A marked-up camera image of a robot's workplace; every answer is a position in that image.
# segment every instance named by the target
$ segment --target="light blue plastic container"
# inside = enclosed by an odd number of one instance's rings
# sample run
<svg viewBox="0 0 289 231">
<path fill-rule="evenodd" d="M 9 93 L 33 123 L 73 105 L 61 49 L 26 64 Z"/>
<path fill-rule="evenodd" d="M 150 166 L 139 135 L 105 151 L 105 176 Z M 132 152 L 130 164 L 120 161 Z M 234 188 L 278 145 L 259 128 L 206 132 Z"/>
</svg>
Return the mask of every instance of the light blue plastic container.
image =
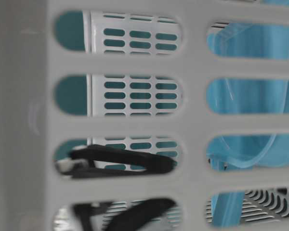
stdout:
<svg viewBox="0 0 289 231">
<path fill-rule="evenodd" d="M 288 1 L 265 0 L 289 6 Z M 208 36 L 211 51 L 225 57 L 289 60 L 289 26 L 230 23 Z M 220 114 L 289 113 L 289 81 L 219 79 L 207 90 L 209 107 Z M 211 167 L 218 171 L 281 167 L 289 164 L 289 135 L 222 136 L 208 146 Z M 212 197 L 212 223 L 229 227 L 240 222 L 244 192 Z"/>
</svg>

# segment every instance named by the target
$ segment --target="black plastic handle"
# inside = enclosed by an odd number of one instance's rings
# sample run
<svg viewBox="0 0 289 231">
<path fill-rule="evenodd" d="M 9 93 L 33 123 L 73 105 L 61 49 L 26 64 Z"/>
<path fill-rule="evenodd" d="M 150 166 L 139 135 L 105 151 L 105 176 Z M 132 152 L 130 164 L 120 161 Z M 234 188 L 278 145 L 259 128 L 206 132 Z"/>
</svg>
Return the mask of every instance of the black plastic handle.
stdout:
<svg viewBox="0 0 289 231">
<path fill-rule="evenodd" d="M 103 145 L 89 145 L 87 148 L 70 152 L 72 159 L 105 161 L 111 163 L 137 165 L 146 168 L 146 173 L 168 173 L 173 170 L 175 161 L 169 157 L 151 153 L 111 148 Z"/>
<path fill-rule="evenodd" d="M 173 207 L 170 199 L 151 199 L 115 216 L 105 231 L 136 231 Z"/>
</svg>

